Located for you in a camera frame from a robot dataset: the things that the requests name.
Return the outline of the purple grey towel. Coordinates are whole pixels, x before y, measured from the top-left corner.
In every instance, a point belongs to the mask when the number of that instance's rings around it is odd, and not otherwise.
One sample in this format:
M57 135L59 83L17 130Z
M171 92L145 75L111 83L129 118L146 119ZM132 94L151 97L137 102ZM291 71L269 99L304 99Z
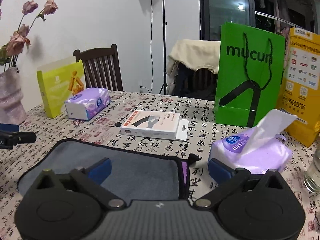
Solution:
M194 154L180 159L63 139L38 164L21 175L17 183L18 191L25 195L44 169L64 174L74 168L89 168L104 158L110 160L109 164L94 168L89 177L126 204L132 200L187 199L189 167L199 161Z

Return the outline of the pink textured vase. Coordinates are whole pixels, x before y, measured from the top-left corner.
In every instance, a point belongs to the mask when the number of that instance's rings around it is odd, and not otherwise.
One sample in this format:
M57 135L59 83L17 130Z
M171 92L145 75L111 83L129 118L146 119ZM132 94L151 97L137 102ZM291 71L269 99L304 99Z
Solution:
M21 124L27 114L21 102L23 93L16 67L1 73L0 85L1 124Z

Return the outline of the clear drinking glass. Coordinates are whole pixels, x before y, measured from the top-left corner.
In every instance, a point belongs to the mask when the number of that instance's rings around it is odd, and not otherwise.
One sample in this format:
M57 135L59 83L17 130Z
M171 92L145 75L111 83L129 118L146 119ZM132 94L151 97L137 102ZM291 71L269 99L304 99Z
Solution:
M320 192L320 150L319 147L313 155L313 160L304 174L304 184L311 193Z

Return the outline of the open purple tissue pack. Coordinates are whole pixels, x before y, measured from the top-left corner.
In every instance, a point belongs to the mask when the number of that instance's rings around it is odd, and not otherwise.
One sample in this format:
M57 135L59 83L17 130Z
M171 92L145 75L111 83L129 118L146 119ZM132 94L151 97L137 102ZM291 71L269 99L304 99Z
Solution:
M296 119L296 115L273 109L256 126L212 143L207 164L210 176L216 181L228 179L236 168L253 174L264 174L268 169L282 172L292 151L280 133Z

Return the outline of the yellow-green snack box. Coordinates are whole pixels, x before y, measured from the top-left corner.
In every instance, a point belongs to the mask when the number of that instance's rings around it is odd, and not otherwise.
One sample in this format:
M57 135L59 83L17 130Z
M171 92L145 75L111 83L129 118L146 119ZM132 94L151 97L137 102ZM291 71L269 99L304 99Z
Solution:
M49 118L64 112L65 101L86 89L83 63L73 56L40 66L37 81Z

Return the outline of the left purple tissue pack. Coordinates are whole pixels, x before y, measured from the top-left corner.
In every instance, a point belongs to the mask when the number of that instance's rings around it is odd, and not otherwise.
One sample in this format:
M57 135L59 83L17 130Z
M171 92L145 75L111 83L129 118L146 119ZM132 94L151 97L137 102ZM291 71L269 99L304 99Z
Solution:
M69 119L89 121L111 102L106 88L87 88L65 101Z

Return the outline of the dried pink roses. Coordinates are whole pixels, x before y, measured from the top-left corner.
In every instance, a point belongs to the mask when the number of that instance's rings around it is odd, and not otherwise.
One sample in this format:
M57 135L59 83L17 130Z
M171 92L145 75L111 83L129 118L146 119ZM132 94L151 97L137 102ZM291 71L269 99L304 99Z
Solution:
M31 47L31 41L28 38L30 30L34 26L37 19L46 21L46 16L56 13L59 9L57 3L54 0L46 0L43 8L33 19L31 25L23 23L25 16L32 14L39 5L34 1L26 1L22 6L22 18L19 22L18 28L13 32L10 40L1 46L1 66L4 67L4 71L17 67L17 60L19 55L23 52L24 47L29 49Z

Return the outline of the calligraphy print tablecloth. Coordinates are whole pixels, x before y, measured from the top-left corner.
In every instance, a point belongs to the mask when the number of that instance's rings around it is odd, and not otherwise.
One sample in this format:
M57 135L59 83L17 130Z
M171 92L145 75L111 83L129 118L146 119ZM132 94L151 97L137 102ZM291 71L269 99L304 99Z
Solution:
M181 159L195 154L200 161L191 168L187 194L194 202L217 186L207 169L212 143L246 131L216 123L212 101L116 91L110 98L90 120L72 119L68 112L49 118L42 105L27 113L20 129L35 133L36 142L1 150L1 239L20 238L14 223L21 201L18 179L62 139Z

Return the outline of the dark wooden chair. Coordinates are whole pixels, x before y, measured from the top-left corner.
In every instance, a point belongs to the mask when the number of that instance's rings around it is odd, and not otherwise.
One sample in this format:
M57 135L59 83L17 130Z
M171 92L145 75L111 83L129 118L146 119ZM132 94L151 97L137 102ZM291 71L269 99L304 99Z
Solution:
M123 91L117 45L108 48L93 48L73 52L76 62L81 61L84 67L87 87L107 88Z

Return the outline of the yellow paper bag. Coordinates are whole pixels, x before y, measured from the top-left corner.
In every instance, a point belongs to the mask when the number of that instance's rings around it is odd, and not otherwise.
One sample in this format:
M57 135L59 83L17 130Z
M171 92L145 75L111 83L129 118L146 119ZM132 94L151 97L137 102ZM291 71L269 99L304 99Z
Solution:
M277 109L297 117L286 131L304 146L319 137L319 35L290 29Z

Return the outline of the white flat product box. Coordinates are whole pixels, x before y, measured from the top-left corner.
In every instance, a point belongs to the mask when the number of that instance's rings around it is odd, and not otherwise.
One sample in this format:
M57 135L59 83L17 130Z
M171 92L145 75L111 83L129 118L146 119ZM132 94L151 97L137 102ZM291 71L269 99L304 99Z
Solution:
M120 127L123 135L186 141L189 120L180 113L135 110Z

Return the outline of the green mucun paper bag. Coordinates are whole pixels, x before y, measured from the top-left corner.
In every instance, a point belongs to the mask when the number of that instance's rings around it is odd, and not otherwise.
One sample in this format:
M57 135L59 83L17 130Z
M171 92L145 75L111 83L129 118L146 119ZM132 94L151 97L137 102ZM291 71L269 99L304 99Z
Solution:
M214 103L216 123L254 127L274 109L284 56L283 36L247 25L223 24Z

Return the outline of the chair with cream cloth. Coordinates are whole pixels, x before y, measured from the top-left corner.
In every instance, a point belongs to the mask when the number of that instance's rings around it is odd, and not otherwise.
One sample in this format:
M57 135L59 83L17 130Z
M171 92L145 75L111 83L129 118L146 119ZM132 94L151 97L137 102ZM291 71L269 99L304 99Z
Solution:
M167 94L215 100L220 41L178 40L167 62Z

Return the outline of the dark framed window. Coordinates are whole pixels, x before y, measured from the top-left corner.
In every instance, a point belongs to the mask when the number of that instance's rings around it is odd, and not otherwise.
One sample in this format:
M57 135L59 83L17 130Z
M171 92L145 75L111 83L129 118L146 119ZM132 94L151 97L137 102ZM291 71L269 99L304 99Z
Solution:
M200 0L202 40L220 40L226 22L272 33L298 27L318 34L319 0Z

